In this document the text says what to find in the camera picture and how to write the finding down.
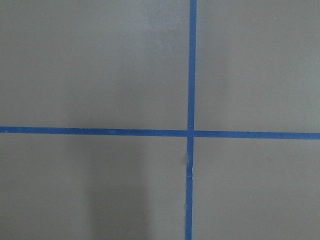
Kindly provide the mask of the blue tape line crosswise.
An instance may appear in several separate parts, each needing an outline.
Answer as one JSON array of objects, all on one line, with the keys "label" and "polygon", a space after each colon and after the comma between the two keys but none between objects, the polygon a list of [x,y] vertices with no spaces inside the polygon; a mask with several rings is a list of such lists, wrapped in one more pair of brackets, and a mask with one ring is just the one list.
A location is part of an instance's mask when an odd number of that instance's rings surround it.
[{"label": "blue tape line crosswise", "polygon": [[165,129],[114,129],[114,128],[67,128],[67,127],[19,127],[2,126],[1,133],[8,134],[56,134],[140,137],[194,137],[231,139],[281,139],[319,140],[319,133],[307,132],[259,132],[259,131],[213,131],[213,130],[165,130]]}]

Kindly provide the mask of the blue tape line lengthwise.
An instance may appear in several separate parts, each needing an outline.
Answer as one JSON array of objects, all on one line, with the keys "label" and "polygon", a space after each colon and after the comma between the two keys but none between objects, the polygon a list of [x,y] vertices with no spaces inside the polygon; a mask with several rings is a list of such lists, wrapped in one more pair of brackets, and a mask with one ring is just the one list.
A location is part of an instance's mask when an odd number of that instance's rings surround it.
[{"label": "blue tape line lengthwise", "polygon": [[188,103],[186,135],[185,239],[192,239],[193,230],[193,166],[195,135],[195,87],[197,46],[197,1],[189,1]]}]

